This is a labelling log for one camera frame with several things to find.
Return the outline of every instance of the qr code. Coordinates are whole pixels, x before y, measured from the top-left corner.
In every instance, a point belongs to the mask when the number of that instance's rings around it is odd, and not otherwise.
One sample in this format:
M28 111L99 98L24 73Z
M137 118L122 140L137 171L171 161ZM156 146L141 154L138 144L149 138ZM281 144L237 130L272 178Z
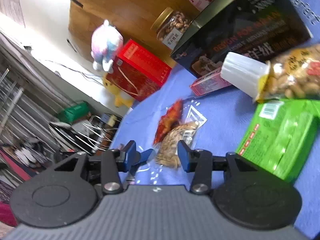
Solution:
M120 59L118 59L118 61L117 61L117 65L118 65L118 66L121 66L121 65L122 65L122 63L123 63L123 61L122 61L122 60L120 60Z

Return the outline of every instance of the white plastic container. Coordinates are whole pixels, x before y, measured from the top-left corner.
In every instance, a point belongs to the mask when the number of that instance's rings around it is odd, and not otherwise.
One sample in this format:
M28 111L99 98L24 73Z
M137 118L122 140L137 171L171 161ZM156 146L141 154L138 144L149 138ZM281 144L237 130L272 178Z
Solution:
M221 77L256 99L267 81L270 64L229 52L223 62Z

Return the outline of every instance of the yellow plush toy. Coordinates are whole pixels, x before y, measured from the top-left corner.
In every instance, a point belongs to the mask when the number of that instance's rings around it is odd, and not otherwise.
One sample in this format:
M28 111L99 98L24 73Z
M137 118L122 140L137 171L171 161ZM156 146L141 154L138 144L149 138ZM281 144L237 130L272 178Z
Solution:
M125 105L127 107L131 107L134 98L130 95L128 95L126 92L122 91L120 88L118 88L116 85L112 84L108 79L107 79L108 73L106 73L103 76L103 85L104 87L113 95L115 95L115 106L120 107L122 105Z

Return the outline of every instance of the pink and blue plush toy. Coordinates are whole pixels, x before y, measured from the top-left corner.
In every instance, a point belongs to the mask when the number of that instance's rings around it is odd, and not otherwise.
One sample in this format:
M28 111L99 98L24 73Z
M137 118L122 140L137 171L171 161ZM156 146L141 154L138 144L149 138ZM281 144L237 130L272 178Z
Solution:
M91 38L91 56L94 59L93 69L104 70L113 73L112 64L116 54L123 47L123 37L115 27L105 20L103 25L98 27Z

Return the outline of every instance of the plastic jar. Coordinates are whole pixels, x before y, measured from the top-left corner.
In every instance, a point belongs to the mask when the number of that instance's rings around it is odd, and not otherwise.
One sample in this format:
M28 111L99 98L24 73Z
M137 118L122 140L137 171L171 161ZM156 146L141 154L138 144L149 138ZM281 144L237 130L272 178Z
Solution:
M157 40L173 50L189 25L190 20L182 12L167 7L155 20L151 30L157 33Z

